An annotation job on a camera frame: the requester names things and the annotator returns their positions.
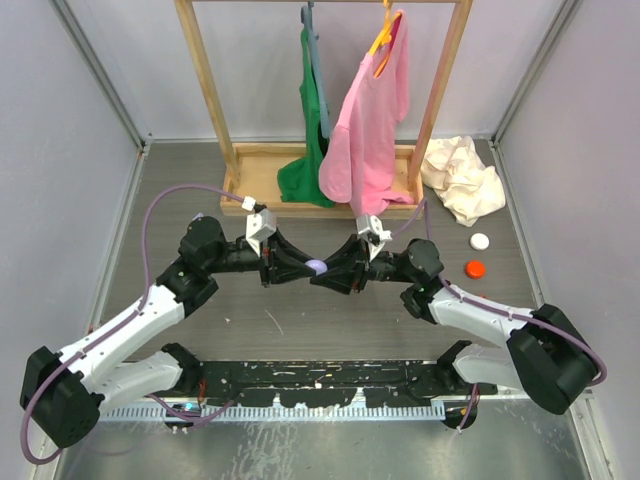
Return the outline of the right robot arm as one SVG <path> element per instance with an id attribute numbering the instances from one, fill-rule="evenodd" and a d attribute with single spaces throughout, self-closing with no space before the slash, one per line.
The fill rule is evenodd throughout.
<path id="1" fill-rule="evenodd" d="M 412 317 L 488 342 L 463 345 L 439 368 L 440 385 L 449 393 L 478 383 L 515 388 L 560 415 L 606 377 L 602 359 L 561 309 L 516 308 L 464 291 L 442 278 L 439 251 L 429 240 L 414 239 L 400 253 L 372 254 L 365 240 L 351 236 L 327 260 L 305 264 L 312 284 L 343 294 L 359 292 L 370 281 L 405 283 L 400 298 Z"/>

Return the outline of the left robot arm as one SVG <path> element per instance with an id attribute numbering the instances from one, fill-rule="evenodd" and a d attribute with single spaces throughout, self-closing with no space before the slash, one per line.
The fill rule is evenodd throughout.
<path id="1" fill-rule="evenodd" d="M 217 273 L 256 272 L 265 285 L 312 278 L 324 262 L 304 254 L 279 232 L 263 210 L 246 218 L 246 232 L 226 240 L 220 222 L 195 218 L 181 239 L 178 257 L 144 289 L 140 299 L 85 337 L 27 359 L 19 402 L 24 410 L 21 446 L 36 424 L 60 449 L 87 436 L 100 417 L 140 397 L 172 390 L 194 393 L 200 363 L 178 344 L 164 346 L 133 364 L 124 361 L 147 341 L 202 307 L 218 290 Z"/>

